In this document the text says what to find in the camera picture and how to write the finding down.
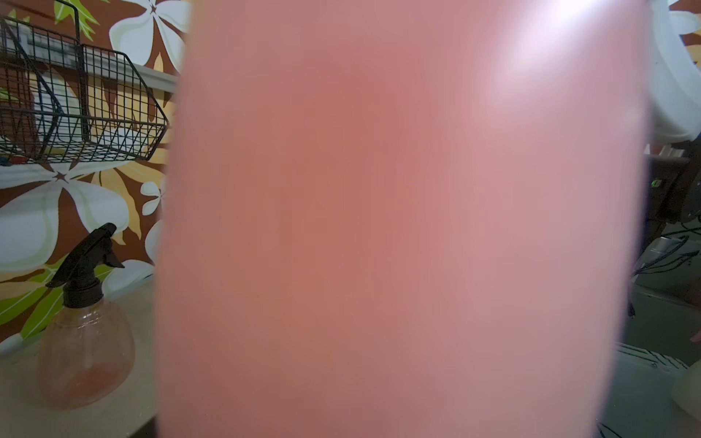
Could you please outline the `pink spray bottle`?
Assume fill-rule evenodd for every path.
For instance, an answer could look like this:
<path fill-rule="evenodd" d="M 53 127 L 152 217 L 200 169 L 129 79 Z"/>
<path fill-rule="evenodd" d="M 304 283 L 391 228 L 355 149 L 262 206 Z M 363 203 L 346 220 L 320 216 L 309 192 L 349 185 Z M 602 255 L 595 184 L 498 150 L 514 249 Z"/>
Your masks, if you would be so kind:
<path fill-rule="evenodd" d="M 162 437 L 591 437 L 638 245 L 644 1 L 198 1 Z"/>

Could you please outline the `orange translucent spray bottle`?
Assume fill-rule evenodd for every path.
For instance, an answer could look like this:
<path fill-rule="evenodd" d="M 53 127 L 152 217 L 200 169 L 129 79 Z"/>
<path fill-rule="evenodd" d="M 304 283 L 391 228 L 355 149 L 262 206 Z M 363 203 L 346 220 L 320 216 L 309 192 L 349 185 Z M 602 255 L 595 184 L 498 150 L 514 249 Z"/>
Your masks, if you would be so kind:
<path fill-rule="evenodd" d="M 134 363 L 133 331 L 117 304 L 64 307 L 40 341 L 38 388 L 47 405 L 75 409 L 119 388 Z"/>

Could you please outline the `black spray nozzle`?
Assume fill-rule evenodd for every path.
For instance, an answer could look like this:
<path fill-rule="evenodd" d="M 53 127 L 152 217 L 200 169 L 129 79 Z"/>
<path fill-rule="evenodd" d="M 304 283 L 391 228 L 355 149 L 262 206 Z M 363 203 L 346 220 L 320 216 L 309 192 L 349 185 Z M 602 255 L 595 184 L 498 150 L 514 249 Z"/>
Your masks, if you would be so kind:
<path fill-rule="evenodd" d="M 66 256 L 48 288 L 63 288 L 63 306 L 78 310 L 89 308 L 103 298 L 101 282 L 95 269 L 99 265 L 124 268 L 112 247 L 117 227 L 107 223 L 93 230 Z"/>

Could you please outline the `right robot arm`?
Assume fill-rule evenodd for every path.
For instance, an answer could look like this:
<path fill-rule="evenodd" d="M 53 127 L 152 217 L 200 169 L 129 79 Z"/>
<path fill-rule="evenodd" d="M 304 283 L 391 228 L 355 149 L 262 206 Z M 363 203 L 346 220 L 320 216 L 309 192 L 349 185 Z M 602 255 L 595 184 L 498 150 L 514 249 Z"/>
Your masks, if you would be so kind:
<path fill-rule="evenodd" d="M 649 5 L 653 128 L 644 149 L 648 192 L 635 275 L 669 272 L 700 253 L 682 250 L 700 235 L 700 4 Z"/>

